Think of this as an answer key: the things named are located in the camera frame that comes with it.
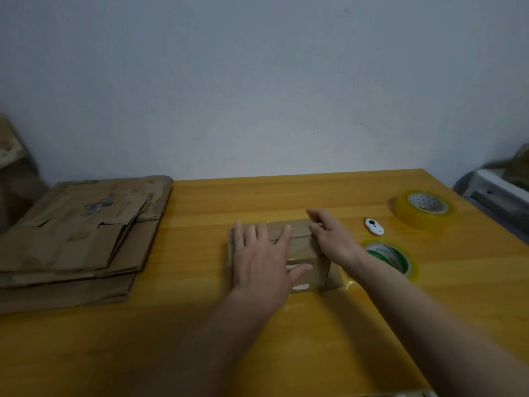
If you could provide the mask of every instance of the white wall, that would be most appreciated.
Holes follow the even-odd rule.
[[[0,0],[50,183],[424,167],[529,141],[529,0]]]

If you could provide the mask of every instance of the table surface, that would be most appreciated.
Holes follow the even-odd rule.
[[[451,200],[443,233],[414,230],[388,201],[408,189]],[[176,181],[130,299],[0,318],[0,395],[125,395],[228,291],[235,220],[325,207],[358,241],[364,217],[419,266],[416,284],[529,362],[529,248],[423,170]],[[291,295],[236,368],[228,395],[337,396],[427,387],[360,286]]]

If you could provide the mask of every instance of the finger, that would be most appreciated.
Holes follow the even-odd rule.
[[[292,233],[292,227],[287,224],[284,228],[283,228],[283,232],[281,233],[281,235],[279,236],[277,242],[276,242],[276,245],[279,246],[280,248],[283,248],[283,249],[287,249],[288,248],[288,242],[290,242],[290,234]]]
[[[257,226],[257,239],[259,241],[268,241],[268,226],[264,223],[259,223]]]
[[[325,235],[325,229],[322,226],[320,226],[318,223],[312,223],[310,228],[311,228],[311,232],[314,234],[314,236],[318,240]]]
[[[244,230],[244,244],[250,245],[257,241],[257,236],[255,235],[255,226],[253,224],[246,226]]]
[[[241,222],[236,221],[233,228],[233,239],[235,241],[235,250],[238,251],[244,247],[244,237],[242,236]]]
[[[325,209],[307,209],[308,216],[315,223],[321,223],[326,230],[333,230],[340,225],[340,221]]]
[[[290,281],[292,281],[292,284],[296,284],[303,274],[310,272],[311,270],[312,265],[309,264],[297,266],[288,272],[288,277],[290,278]]]

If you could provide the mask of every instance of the packing tape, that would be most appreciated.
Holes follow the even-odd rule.
[[[440,230],[453,220],[455,206],[434,193],[411,190],[397,197],[393,213],[416,229]]]
[[[417,264],[404,248],[379,240],[363,241],[361,245],[367,253],[393,266],[409,280],[414,281],[419,275]]]

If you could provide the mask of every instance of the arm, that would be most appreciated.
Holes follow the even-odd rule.
[[[266,224],[242,233],[235,223],[234,288],[215,313],[176,355],[136,390],[136,396],[212,396],[225,375],[253,344],[272,314],[283,305],[296,280],[312,269],[286,270],[290,239],[286,226],[275,245]]]
[[[529,395],[529,369],[523,363],[365,252],[330,213],[307,212],[322,251],[366,290],[437,394]]]

